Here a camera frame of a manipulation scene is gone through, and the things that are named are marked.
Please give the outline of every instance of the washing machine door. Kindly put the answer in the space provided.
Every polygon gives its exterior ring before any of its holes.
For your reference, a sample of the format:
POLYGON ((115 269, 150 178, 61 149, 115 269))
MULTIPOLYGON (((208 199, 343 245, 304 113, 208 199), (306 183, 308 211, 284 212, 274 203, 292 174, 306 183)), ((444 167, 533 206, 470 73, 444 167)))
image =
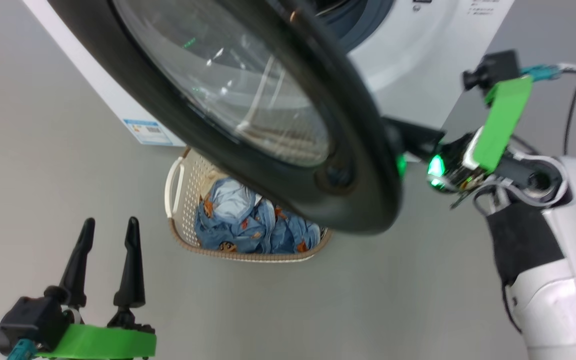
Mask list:
POLYGON ((163 125, 304 218, 386 230, 403 144, 338 42, 297 0, 49 0, 163 125))

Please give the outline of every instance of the laundry basket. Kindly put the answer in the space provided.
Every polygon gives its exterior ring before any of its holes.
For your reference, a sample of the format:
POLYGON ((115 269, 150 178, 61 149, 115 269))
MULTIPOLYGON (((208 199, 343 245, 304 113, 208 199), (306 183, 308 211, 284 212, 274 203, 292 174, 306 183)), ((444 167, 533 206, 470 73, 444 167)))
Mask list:
POLYGON ((242 262, 290 263, 310 259, 330 241, 333 232, 322 228, 319 244, 300 253, 233 253, 201 248, 195 233, 195 216, 200 196, 205 196, 201 194, 201 191, 206 177, 216 170, 217 167, 199 155, 197 151, 187 148, 185 153, 172 164, 168 173, 164 194, 166 215, 173 237, 186 250, 242 262))

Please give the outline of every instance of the washing machine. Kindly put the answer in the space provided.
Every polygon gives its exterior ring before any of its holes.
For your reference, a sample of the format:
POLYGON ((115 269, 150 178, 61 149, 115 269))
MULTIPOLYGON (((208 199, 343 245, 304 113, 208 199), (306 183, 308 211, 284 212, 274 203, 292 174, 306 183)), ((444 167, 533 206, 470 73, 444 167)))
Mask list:
MULTIPOLYGON (((59 11, 69 0, 24 2, 138 141, 186 145, 125 91, 73 34, 67 23, 74 21, 72 16, 59 11)), ((475 68, 513 2, 307 0, 303 4, 338 41, 382 114, 440 128, 462 93, 462 71, 475 68)), ((174 2, 158 4, 158 9, 174 11, 174 2)), ((202 64, 220 49, 218 44, 206 43, 207 39, 180 33, 174 41, 189 57, 197 55, 202 64)), ((225 55, 221 59, 228 64, 225 55)))
POLYGON ((410 142, 435 137, 512 1, 25 3, 142 144, 187 144, 305 219, 378 233, 410 142))

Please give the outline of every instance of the green 3d printed part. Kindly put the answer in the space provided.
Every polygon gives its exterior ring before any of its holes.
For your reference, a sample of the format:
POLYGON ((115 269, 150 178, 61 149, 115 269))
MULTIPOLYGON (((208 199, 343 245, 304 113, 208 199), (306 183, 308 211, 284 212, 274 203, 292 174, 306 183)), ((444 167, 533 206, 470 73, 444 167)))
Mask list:
POLYGON ((532 89, 533 78, 528 75, 500 81, 488 92, 485 101, 492 106, 473 153, 480 168, 489 172, 497 168, 532 89))
POLYGON ((66 359, 146 358, 155 356, 156 346, 157 336, 154 333, 71 324, 53 352, 37 353, 37 356, 66 359))

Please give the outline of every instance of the green led light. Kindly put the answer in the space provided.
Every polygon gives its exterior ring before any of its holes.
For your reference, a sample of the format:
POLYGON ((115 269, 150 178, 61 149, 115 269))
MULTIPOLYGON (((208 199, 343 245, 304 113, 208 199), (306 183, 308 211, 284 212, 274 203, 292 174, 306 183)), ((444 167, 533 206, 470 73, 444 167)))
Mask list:
POLYGON ((443 176, 445 171, 446 167, 444 166, 444 159, 442 159, 442 157, 439 155, 435 155, 432 160, 430 160, 430 164, 428 165, 428 174, 434 176, 443 176))
POLYGON ((187 43, 183 44, 183 48, 187 49, 189 48, 191 45, 193 45, 195 42, 197 41, 197 38, 192 38, 190 40, 188 40, 187 43))
MULTIPOLYGON (((428 164, 428 175, 440 177, 443 176, 445 172, 446 167, 444 166, 444 159, 439 155, 435 155, 432 160, 430 160, 430 164, 428 164)), ((433 178, 430 180, 430 186, 441 188, 444 186, 444 183, 437 178, 433 178)))
POLYGON ((406 166, 406 157, 404 157, 404 155, 400 155, 400 157, 397 158, 397 170, 399 172, 400 178, 403 178, 404 174, 406 174, 406 166))

